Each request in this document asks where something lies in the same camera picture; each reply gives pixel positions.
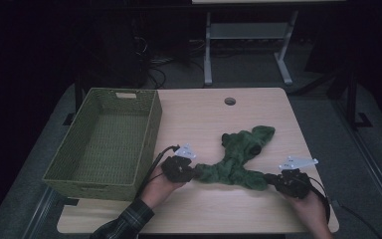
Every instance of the green wicker basket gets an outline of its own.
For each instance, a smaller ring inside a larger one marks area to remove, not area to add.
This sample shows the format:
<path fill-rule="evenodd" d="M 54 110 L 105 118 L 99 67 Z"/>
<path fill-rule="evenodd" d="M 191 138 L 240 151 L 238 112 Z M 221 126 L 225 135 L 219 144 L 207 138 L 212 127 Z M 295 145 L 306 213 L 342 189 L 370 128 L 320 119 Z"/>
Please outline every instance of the green wicker basket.
<path fill-rule="evenodd" d="M 157 91 L 91 89 L 43 180 L 68 197 L 132 200 L 161 115 Z"/>

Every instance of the white tag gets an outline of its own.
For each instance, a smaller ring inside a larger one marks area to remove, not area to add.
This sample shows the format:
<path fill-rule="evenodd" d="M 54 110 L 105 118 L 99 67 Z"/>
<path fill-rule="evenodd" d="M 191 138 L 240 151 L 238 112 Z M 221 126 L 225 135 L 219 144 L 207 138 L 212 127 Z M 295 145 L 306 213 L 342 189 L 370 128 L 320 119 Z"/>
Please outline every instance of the white tag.
<path fill-rule="evenodd" d="M 175 155 L 186 157 L 189 159 L 194 159 L 197 157 L 197 155 L 195 155 L 192 151 L 189 143 L 185 143 L 185 145 L 181 146 L 178 150 L 176 150 Z"/>
<path fill-rule="evenodd" d="M 284 164 L 279 165 L 280 169 L 297 169 L 305 166 L 318 164 L 318 160 L 315 158 L 301 158 L 288 156 Z"/>

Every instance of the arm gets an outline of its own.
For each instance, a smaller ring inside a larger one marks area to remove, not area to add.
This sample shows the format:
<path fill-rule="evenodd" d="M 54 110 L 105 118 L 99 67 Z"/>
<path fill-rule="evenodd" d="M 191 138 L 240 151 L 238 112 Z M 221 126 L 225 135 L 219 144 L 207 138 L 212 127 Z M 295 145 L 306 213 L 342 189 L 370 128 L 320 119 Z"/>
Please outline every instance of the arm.
<path fill-rule="evenodd" d="M 174 190 L 185 184 L 172 183 L 161 173 L 162 169 L 157 166 L 141 197 L 135 199 L 117 219 L 102 225 L 90 236 L 90 239 L 135 238 L 153 217 L 152 209 L 164 202 Z"/>
<path fill-rule="evenodd" d="M 315 239 L 332 239 L 325 218 L 324 206 L 312 191 L 304 199 L 284 195 L 292 205 L 297 217 Z"/>

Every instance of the round hole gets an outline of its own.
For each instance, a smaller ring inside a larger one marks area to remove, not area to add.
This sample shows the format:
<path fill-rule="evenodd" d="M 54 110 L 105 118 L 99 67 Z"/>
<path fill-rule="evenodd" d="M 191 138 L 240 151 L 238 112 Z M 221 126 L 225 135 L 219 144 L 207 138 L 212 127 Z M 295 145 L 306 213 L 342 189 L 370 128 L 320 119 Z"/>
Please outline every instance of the round hole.
<path fill-rule="evenodd" d="M 226 98 L 225 99 L 225 104 L 228 106 L 233 106 L 236 103 L 237 103 L 237 101 L 235 101 L 235 99 L 233 99 L 233 98 Z"/>

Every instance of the metal stand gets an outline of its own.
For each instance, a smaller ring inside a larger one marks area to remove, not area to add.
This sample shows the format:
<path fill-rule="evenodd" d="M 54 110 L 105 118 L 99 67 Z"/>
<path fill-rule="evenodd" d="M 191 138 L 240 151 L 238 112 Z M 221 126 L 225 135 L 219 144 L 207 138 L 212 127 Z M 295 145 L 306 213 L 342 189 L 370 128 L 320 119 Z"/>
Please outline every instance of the metal stand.
<path fill-rule="evenodd" d="M 212 23 L 211 14 L 207 13 L 206 54 L 204 56 L 204 84 L 211 86 L 212 64 L 210 60 L 211 39 L 284 39 L 281 50 L 275 53 L 275 59 L 286 85 L 292 85 L 292 79 L 284 62 L 287 46 L 296 22 L 297 11 L 293 11 L 286 23 Z"/>

